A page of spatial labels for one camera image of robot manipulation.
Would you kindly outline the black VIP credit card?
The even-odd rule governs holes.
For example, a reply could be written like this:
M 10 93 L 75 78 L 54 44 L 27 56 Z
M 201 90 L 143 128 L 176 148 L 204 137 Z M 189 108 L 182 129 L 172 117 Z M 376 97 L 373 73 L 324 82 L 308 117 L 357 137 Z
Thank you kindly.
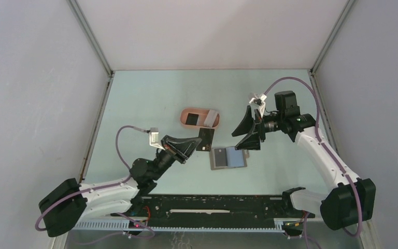
M 212 142 L 214 138 L 215 129 L 212 128 L 200 128 L 198 136 L 201 138 L 201 142 L 196 147 L 197 151 L 210 152 L 212 147 Z

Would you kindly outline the taupe leather card holder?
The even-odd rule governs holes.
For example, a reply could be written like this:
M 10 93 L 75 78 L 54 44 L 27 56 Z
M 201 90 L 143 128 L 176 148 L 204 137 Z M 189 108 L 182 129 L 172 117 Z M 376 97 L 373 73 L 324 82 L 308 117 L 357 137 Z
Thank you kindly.
M 247 159 L 249 156 L 249 151 L 247 150 L 236 150 L 235 147 L 216 147 L 216 148 L 225 148 L 228 164 L 226 167 L 215 168 L 214 160 L 213 160 L 213 152 L 210 151 L 210 168 L 211 170 L 224 170 L 224 169 L 237 169 L 237 168 L 245 168 L 247 167 Z

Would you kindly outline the peach plastic card tray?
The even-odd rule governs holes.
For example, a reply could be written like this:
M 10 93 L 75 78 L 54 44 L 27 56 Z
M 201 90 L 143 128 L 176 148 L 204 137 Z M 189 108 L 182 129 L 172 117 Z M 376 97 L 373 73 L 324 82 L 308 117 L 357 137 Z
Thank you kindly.
M 204 126 L 204 120 L 205 120 L 209 110 L 210 109 L 196 108 L 196 107 L 187 107 L 187 108 L 183 109 L 181 111 L 181 114 L 180 114 L 181 125 L 184 126 L 185 128 L 189 128 L 189 129 L 200 129 L 200 128 L 216 129 L 218 127 L 218 125 L 219 125 L 219 122 L 220 122 L 220 114 L 218 114 L 217 119 L 216 119 L 213 127 Z M 186 125 L 185 124 L 188 113 L 194 113 L 194 114 L 198 114 L 199 115 L 199 119 L 198 119 L 198 122 L 197 122 L 196 126 L 190 126 L 190 125 Z

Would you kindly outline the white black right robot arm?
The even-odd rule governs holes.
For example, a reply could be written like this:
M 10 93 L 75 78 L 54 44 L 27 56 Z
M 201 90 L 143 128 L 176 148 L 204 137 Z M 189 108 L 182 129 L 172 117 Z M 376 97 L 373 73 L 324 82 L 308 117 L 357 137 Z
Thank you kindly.
M 287 190 L 287 199 L 281 202 L 285 216 L 293 217 L 300 211 L 321 216 L 332 230 L 360 225 L 372 219 L 376 186 L 367 178 L 358 176 L 346 166 L 326 141 L 319 122 L 311 114 L 301 114 L 293 91 L 274 95 L 276 110 L 266 112 L 264 94 L 251 94 L 245 115 L 232 136 L 243 136 L 237 150 L 260 150 L 267 133 L 281 131 L 300 147 L 315 165 L 328 188 L 323 195 L 304 187 Z

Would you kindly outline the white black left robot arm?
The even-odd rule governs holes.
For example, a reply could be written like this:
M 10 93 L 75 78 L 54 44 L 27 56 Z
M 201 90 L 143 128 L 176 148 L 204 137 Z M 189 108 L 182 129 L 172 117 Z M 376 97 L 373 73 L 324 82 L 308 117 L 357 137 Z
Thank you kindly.
M 96 184 L 78 183 L 74 178 L 65 180 L 39 202 L 41 216 L 35 229 L 53 238 L 87 219 L 113 213 L 139 215 L 142 197 L 157 186 L 157 180 L 175 162 L 186 163 L 201 141 L 200 137 L 177 139 L 166 135 L 155 158 L 136 159 L 127 177 Z

